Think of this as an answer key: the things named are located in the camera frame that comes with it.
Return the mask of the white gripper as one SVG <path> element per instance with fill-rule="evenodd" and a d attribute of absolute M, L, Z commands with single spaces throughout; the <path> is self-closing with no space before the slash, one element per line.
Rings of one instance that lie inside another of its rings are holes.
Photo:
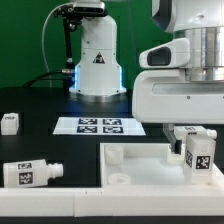
<path fill-rule="evenodd" d="M 165 123 L 171 152 L 181 154 L 174 124 L 224 124 L 224 83 L 187 82 L 183 69 L 143 71 L 134 83 L 132 114 L 142 123 Z"/>

